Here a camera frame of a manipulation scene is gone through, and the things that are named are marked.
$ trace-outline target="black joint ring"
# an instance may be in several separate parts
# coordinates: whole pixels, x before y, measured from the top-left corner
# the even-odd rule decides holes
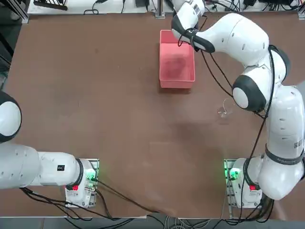
[[[293,166],[298,164],[300,161],[302,161],[302,159],[304,158],[304,149],[301,153],[300,156],[298,156],[297,158],[282,158],[279,156],[274,155],[273,153],[271,153],[268,149],[267,149],[267,144],[265,147],[265,152],[266,155],[273,161],[280,163],[282,165],[288,165],[288,166]]]

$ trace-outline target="metal bracket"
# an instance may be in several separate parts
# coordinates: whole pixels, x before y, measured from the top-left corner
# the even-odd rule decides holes
[[[22,18],[22,24],[27,24],[29,22],[29,16],[26,11],[21,8],[17,0],[6,0],[8,4],[15,10],[15,12]]]
[[[230,177],[229,177],[230,169],[233,167],[235,161],[236,159],[224,159],[224,174],[225,174],[225,183],[227,189],[230,219],[233,218],[232,206],[236,207],[232,182],[230,181]]]
[[[96,176],[95,178],[98,179],[99,178],[99,167],[100,167],[100,160],[98,158],[96,159],[89,159],[86,158],[92,165],[93,169],[96,172]],[[94,189],[97,189],[97,182],[95,183],[95,185],[93,186]],[[90,202],[89,202],[89,207],[94,207],[96,205],[96,192],[91,194],[91,198],[90,198]]]
[[[155,13],[155,17],[158,19],[165,18],[165,13],[163,12],[163,0],[158,0],[157,12]]]

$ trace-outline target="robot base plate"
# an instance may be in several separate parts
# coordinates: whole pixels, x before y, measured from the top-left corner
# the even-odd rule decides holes
[[[95,158],[80,158],[80,160],[84,167],[82,181],[77,190],[67,190],[65,188],[66,201],[80,205],[84,208],[91,208],[96,205],[96,192],[94,192],[94,190],[97,188],[97,182],[90,181],[87,179],[87,177],[94,176],[94,178],[98,178],[100,160]],[[76,206],[70,204],[66,206],[70,208],[77,208]]]
[[[227,200],[229,205],[229,214],[230,218],[234,218],[232,208],[240,208],[240,201],[241,201],[241,189],[238,188],[238,180],[232,181],[230,179],[230,171],[234,167],[236,159],[224,159],[224,173],[225,173],[225,183],[227,189]],[[247,183],[244,183],[244,193],[246,190],[249,189]],[[257,204],[260,203],[260,199],[262,197],[262,191],[260,190],[260,195],[257,201],[254,202],[247,202],[245,198],[243,198],[243,208],[256,208]]]

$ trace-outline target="small clear plastic object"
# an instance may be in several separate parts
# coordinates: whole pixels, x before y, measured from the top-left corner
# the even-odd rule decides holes
[[[221,118],[227,118],[233,113],[236,104],[232,98],[226,98],[223,102],[223,106],[218,109],[218,114]]]

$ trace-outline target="gray floor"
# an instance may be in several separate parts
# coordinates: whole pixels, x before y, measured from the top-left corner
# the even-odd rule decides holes
[[[155,216],[160,219],[162,222],[165,220],[165,216],[160,214],[155,214]],[[121,221],[116,221],[112,223],[107,219],[94,218],[90,222],[84,222],[79,220],[72,220],[78,227],[82,229],[98,229],[101,227],[109,226]],[[215,223],[218,220],[212,220],[206,229],[212,229]],[[66,220],[61,218],[1,218],[0,219],[0,229],[75,229],[74,226],[70,225]],[[147,219],[135,219],[133,222],[121,227],[122,229],[162,229],[163,226],[160,222],[156,221],[153,218]],[[264,224],[257,222],[247,222],[241,223],[238,226],[228,226],[225,222],[221,222],[216,229],[303,229],[305,228],[305,222],[285,222],[270,220]]]

